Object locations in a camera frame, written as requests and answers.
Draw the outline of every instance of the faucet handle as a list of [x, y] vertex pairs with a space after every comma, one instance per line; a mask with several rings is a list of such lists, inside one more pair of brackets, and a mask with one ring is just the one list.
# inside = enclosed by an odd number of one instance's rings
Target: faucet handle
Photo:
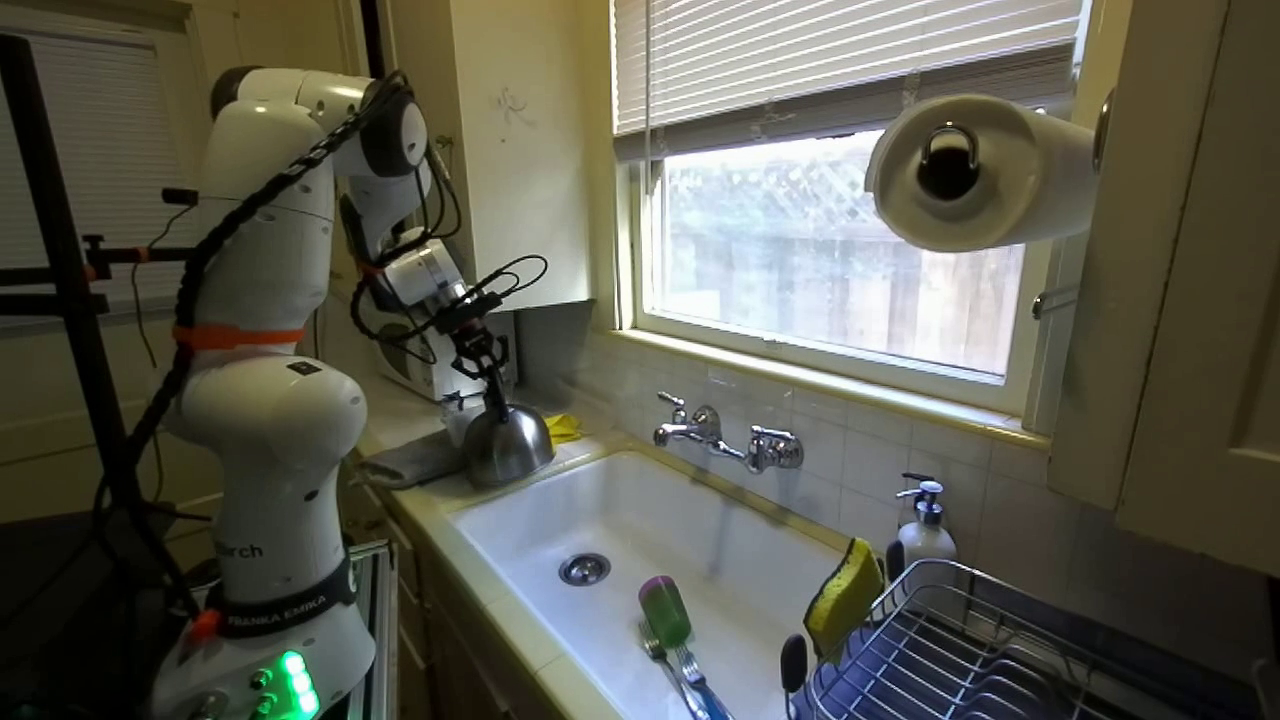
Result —
[[686, 419], [683, 395], [655, 392], [655, 398], [673, 405], [673, 419], [674, 419], [674, 425], [683, 425], [683, 419]]
[[800, 466], [803, 464], [803, 442], [786, 428], [752, 425], [749, 464], [752, 464], [752, 473]]

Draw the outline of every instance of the window blind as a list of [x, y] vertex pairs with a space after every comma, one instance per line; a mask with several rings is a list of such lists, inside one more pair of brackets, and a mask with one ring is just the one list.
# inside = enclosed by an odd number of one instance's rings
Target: window blind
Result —
[[613, 0], [617, 134], [1072, 49], [1078, 0]]
[[188, 27], [185, 0], [0, 0], [0, 3], [21, 3], [21, 6], [58, 12], [58, 15], [89, 15], [89, 18], [133, 22], [133, 27], [159, 27], [159, 32]]
[[[109, 242], [149, 242], [170, 216], [159, 188], [176, 168], [165, 124], [159, 58], [149, 45], [34, 34], [39, 96], [53, 124], [76, 230]], [[11, 107], [0, 107], [0, 268], [47, 268], [29, 176], [15, 156]], [[166, 297], [176, 268], [145, 268], [139, 297]], [[109, 301], [126, 301], [126, 268], [97, 283]]]

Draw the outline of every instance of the sink drain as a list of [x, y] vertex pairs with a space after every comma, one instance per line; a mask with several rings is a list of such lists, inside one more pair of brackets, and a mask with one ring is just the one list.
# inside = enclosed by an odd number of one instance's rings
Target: sink drain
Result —
[[589, 589], [589, 583], [601, 583], [608, 576], [608, 554], [601, 552], [574, 552], [560, 564], [560, 580], [572, 583], [572, 589]]

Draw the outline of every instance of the paper towel holder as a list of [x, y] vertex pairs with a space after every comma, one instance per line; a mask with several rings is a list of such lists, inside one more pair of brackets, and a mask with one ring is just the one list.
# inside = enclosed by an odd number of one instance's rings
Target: paper towel holder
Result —
[[984, 172], [981, 139], [971, 134], [971, 128], [964, 128], [956, 118], [938, 118], [921, 147], [916, 182], [931, 200], [959, 200], [975, 188], [981, 172]]
[[1062, 286], [1042, 286], [1042, 293], [1035, 293], [1035, 301], [1031, 301], [1031, 319], [1042, 323], [1048, 314], [1072, 307], [1074, 297], [1078, 297], [1078, 283], [1062, 283]]

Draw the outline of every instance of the window sill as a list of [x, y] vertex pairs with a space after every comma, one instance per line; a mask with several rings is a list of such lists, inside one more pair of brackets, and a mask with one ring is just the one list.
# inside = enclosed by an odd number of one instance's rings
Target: window sill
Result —
[[899, 392], [899, 386], [883, 386], [883, 382], [864, 382], [864, 380], [849, 380], [849, 375], [831, 375], [831, 371], [815, 371], [815, 367], [777, 364], [777, 360], [761, 360], [761, 355], [743, 355], [743, 352], [727, 352], [727, 349], [708, 349], [708, 343], [692, 343], [692, 340], [674, 340], [674, 334], [655, 334], [655, 333], [641, 333], [641, 326], [619, 326], [617, 334], [632, 340], [632, 343], [697, 355], [708, 364], [741, 367], [752, 375], [831, 392], [831, 398], [875, 405], [883, 411], [952, 425], [959, 433], [981, 433], [981, 437], [1029, 442], [1029, 447], [1048, 447], [1042, 437], [1020, 428], [1020, 416], [1004, 416], [1004, 411], [989, 411], [989, 406], [971, 406], [971, 405], [952, 405], [952, 398], [934, 398], [934, 395], [916, 395], [916, 392]]

